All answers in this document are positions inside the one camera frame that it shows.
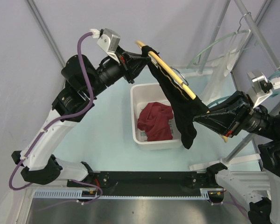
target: maroon cloth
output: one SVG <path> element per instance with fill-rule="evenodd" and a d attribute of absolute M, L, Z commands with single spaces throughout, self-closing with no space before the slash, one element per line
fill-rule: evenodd
<path fill-rule="evenodd" d="M 172 107 L 154 102 L 141 111 L 137 127 L 145 131 L 147 141 L 172 140 L 168 121 L 173 119 Z"/>

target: metal hook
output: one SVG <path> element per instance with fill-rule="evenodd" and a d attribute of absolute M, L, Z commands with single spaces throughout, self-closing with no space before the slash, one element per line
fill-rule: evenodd
<path fill-rule="evenodd" d="M 239 29 L 241 29 L 241 26 L 242 26 L 241 21 L 242 21 L 242 19 L 243 19 L 247 14 L 250 14 L 250 16 L 252 16 L 252 15 L 251 15 L 251 12 L 247 12 L 247 13 L 245 13 L 245 14 L 242 16 L 242 18 L 239 20 L 239 27 L 238 27 L 237 32 L 239 32 Z"/>
<path fill-rule="evenodd" d="M 180 74 L 180 76 L 183 78 L 183 80 L 186 82 L 186 83 L 184 83 L 186 86 L 189 86 L 189 83 L 188 83 L 188 81 L 186 80 L 186 78 L 182 75 L 182 73 L 179 71 L 179 70 L 177 70 L 177 69 L 175 69 L 175 68 L 173 68 L 173 67 L 170 67 L 171 69 L 173 69 L 173 70 L 175 70 L 175 71 L 177 71 L 178 72 L 178 74 Z"/>

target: white plastic basket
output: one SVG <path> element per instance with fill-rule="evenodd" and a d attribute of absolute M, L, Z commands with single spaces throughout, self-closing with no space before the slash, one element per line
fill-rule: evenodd
<path fill-rule="evenodd" d="M 144 131 L 137 128 L 137 120 L 140 112 L 144 107 L 151 102 L 159 102 L 165 105 L 170 105 L 158 83 L 139 84 L 131 88 L 131 110 L 132 110 L 132 128 L 134 141 L 145 150 L 178 148 L 182 145 L 181 134 L 176 128 L 175 120 L 169 121 L 172 140 L 165 141 L 147 141 L 147 136 Z"/>

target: hanger hook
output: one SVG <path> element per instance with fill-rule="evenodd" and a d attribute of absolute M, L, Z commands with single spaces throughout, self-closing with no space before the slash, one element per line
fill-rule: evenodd
<path fill-rule="evenodd" d="M 242 21 L 242 19 L 243 19 L 247 14 L 250 14 L 250 16 L 252 16 L 252 15 L 251 15 L 251 12 L 247 12 L 247 13 L 245 13 L 245 14 L 242 16 L 242 18 L 239 20 L 239 27 L 238 27 L 237 32 L 239 32 L 239 29 L 241 29 L 241 26 L 242 26 L 241 21 Z"/>

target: shiny metal surface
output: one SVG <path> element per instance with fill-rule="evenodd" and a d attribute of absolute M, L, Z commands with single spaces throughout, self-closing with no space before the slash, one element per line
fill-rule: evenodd
<path fill-rule="evenodd" d="M 34 199 L 32 209 L 60 202 Z M 207 201 L 98 200 L 93 204 L 64 203 L 30 212 L 26 224 L 248 224 L 236 206 L 211 206 Z"/>

